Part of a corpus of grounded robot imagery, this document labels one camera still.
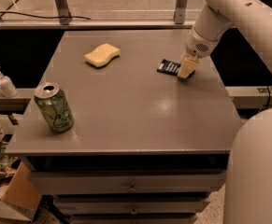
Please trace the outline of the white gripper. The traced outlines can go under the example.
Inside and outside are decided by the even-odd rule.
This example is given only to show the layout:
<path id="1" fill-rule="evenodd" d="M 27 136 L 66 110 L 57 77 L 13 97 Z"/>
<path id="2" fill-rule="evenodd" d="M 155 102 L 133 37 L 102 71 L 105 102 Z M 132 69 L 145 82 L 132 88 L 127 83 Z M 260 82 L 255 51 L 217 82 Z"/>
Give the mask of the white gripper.
<path id="1" fill-rule="evenodd" d="M 218 40 L 207 40 L 192 28 L 186 38 L 185 50 L 180 59 L 178 77 L 187 78 L 199 66 L 199 58 L 207 57 L 217 47 Z"/>

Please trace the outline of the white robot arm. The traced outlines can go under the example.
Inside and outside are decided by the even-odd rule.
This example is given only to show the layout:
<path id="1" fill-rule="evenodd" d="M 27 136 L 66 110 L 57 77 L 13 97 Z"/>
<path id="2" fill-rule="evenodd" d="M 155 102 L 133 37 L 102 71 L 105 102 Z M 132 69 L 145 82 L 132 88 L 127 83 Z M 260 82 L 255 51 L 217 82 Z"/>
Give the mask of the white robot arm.
<path id="1" fill-rule="evenodd" d="M 225 84 L 272 84 L 272 8 L 261 0 L 205 0 L 186 40 L 178 76 L 186 78 L 235 27 L 262 65 L 223 58 Z M 223 224 L 272 224 L 272 108 L 246 121 L 232 144 L 226 172 Z"/>

